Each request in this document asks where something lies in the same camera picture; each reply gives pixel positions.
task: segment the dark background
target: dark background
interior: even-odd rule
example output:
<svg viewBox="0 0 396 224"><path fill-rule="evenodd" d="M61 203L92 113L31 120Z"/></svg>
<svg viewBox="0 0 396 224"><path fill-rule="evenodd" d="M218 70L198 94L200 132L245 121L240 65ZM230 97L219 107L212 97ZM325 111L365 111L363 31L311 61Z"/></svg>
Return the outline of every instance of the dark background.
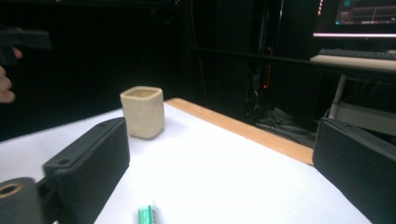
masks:
<svg viewBox="0 0 396 224"><path fill-rule="evenodd" d="M1 23L46 30L53 44L22 49L19 66L7 67L17 99L0 105L0 141L120 108L120 92L137 85L245 122L278 107L315 130L339 74L193 48L308 61L319 49L377 45L314 39L317 7L317 0L0 1ZM366 83L375 90L367 96L360 82L348 85L368 106L396 110L394 86Z"/></svg>

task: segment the white tabletop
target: white tabletop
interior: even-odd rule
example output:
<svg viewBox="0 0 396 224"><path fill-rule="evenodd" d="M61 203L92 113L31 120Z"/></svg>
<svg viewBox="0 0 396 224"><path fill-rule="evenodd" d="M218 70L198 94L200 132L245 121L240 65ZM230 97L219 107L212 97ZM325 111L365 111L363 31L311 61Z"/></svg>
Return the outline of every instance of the white tabletop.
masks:
<svg viewBox="0 0 396 224"><path fill-rule="evenodd" d="M0 182L43 177L41 165L112 111L0 143ZM152 140L129 137L130 167L96 223L137 223L157 205L159 224L370 223L314 167L165 104Z"/></svg>

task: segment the computer monitor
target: computer monitor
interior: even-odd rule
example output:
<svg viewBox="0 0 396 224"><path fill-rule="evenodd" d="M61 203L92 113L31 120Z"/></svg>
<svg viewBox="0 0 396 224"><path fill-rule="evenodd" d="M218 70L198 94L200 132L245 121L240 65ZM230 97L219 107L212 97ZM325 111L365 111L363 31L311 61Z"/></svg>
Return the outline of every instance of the computer monitor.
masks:
<svg viewBox="0 0 396 224"><path fill-rule="evenodd" d="M396 39L396 0L318 0L313 36Z"/></svg>

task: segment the square ceramic cup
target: square ceramic cup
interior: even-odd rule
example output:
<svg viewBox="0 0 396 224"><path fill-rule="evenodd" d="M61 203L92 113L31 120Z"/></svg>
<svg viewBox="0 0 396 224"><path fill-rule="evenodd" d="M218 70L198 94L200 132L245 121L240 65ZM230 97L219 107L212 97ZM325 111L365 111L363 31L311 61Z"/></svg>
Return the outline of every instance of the square ceramic cup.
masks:
<svg viewBox="0 0 396 224"><path fill-rule="evenodd" d="M162 89L132 87L120 94L120 100L129 135L150 139L161 132L165 125Z"/></svg>

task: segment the cable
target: cable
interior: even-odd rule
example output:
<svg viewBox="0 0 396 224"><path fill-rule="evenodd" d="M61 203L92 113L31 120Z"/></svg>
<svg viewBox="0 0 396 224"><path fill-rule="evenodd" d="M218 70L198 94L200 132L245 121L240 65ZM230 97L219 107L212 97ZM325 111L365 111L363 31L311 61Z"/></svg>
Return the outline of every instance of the cable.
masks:
<svg viewBox="0 0 396 224"><path fill-rule="evenodd" d="M192 29L192 36L194 39L195 47L198 47L197 38L196 38L196 34L195 34L195 27L194 27L194 18L193 18L193 0L191 0L191 29ZM209 101L207 100L207 92L206 92L206 85L205 85L205 81L204 81L204 72L202 69L201 56L200 56L199 52L197 54L198 54L198 64L199 64L199 69L200 69L202 87L204 88L206 107L209 108Z"/></svg>

